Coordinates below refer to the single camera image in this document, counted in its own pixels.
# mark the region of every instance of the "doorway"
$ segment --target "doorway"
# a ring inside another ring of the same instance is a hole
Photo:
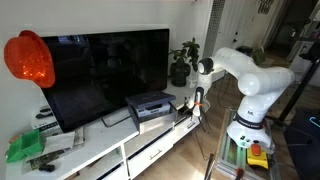
[[[305,25],[318,0],[287,0],[283,8],[283,17],[279,22],[279,28],[274,32],[271,43],[266,47],[269,54],[286,59],[294,47],[300,34],[306,33]]]

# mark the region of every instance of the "black television screen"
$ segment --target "black television screen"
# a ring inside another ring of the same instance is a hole
[[[64,132],[167,87],[169,29],[42,37],[56,81],[42,91]]]

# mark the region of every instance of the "white tv cabinet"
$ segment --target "white tv cabinet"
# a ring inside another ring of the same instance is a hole
[[[179,109],[185,96],[194,90],[174,87],[168,82],[164,92],[176,96],[173,104]],[[110,128],[97,121],[84,128],[84,147],[50,163],[56,166],[54,172],[35,170],[24,174],[23,163],[17,162],[7,165],[6,179],[66,179],[76,172],[80,176],[75,179],[133,179],[198,124],[197,118],[188,117],[171,127],[139,135],[131,118]]]

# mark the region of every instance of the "cabinet drawer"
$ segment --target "cabinet drawer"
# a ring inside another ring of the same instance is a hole
[[[108,154],[104,155],[102,158],[94,162],[94,165],[87,166],[80,170],[80,176],[77,176],[75,180],[87,180],[87,179],[99,179],[100,177],[105,177],[119,168],[123,157],[120,148],[116,148]]]
[[[179,141],[183,136],[185,136],[188,132],[190,132],[193,128],[195,128],[199,124],[198,118],[188,118],[176,125],[174,128],[174,143]]]
[[[130,178],[135,178],[173,146],[173,132],[169,132],[152,145],[128,160]]]

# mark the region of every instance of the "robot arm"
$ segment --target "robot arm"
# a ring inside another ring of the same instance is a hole
[[[225,69],[238,79],[238,88],[245,95],[234,121],[227,128],[228,135],[238,146],[247,148],[253,141],[270,148],[271,138],[263,127],[263,119],[270,106],[294,81],[291,70],[282,67],[260,68],[252,58],[229,48],[221,48],[216,55],[198,63],[197,90],[187,106],[195,116],[201,115],[204,96],[212,84],[217,69]]]

